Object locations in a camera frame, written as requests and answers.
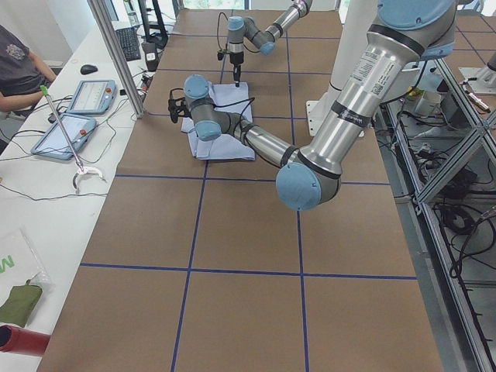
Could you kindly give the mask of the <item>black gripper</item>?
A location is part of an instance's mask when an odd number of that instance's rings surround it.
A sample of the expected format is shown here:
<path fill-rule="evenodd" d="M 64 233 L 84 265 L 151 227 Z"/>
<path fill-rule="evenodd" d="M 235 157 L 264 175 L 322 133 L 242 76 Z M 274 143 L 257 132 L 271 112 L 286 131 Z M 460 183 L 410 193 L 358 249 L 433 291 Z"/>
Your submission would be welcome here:
<path fill-rule="evenodd" d="M 244 49 L 232 51 L 221 49 L 217 51 L 217 59 L 223 60 L 224 56 L 229 57 L 229 62 L 233 65 L 233 80 L 236 87 L 240 86 L 241 65 L 244 62 Z"/>
<path fill-rule="evenodd" d="M 169 98 L 167 105 L 172 123 L 178 123 L 179 118 L 191 118 L 185 97 Z"/>

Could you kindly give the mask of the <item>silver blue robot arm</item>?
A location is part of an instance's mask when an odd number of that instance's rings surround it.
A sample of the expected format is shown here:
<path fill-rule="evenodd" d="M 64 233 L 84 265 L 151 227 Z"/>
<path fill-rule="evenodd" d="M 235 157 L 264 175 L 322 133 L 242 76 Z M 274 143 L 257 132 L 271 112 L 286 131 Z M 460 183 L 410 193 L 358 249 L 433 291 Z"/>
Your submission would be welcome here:
<path fill-rule="evenodd" d="M 265 30 L 260 29 L 255 20 L 249 16 L 233 15 L 228 18 L 227 43 L 224 48 L 219 49 L 217 57 L 222 60 L 224 55 L 229 56 L 229 62 L 233 66 L 233 80 L 237 88 L 240 86 L 245 40 L 253 44 L 255 53 L 268 55 L 274 50 L 276 41 L 299 19 L 306 17 L 311 7 L 312 0 L 293 1 Z"/>
<path fill-rule="evenodd" d="M 197 137 L 237 138 L 278 168 L 277 194 L 287 207 L 304 211 L 336 196 L 341 163 L 384 102 L 406 64 L 445 57 L 453 50 L 455 1 L 380 1 L 365 30 L 367 45 L 337 98 L 329 103 L 310 144 L 297 148 L 250 122 L 224 112 L 209 94 L 207 80 L 189 76 L 184 96 L 169 100 L 173 121 L 189 118 Z"/>

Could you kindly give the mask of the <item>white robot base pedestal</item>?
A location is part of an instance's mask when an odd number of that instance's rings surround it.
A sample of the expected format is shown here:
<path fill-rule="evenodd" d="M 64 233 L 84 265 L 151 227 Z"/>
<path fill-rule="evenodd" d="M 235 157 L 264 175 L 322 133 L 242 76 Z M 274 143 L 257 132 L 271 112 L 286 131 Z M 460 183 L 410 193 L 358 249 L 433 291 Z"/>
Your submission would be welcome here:
<path fill-rule="evenodd" d="M 319 100 L 307 101 L 310 136 L 315 136 L 350 74 L 367 47 L 367 30 L 377 15 L 377 0 L 350 1 L 327 91 Z"/>

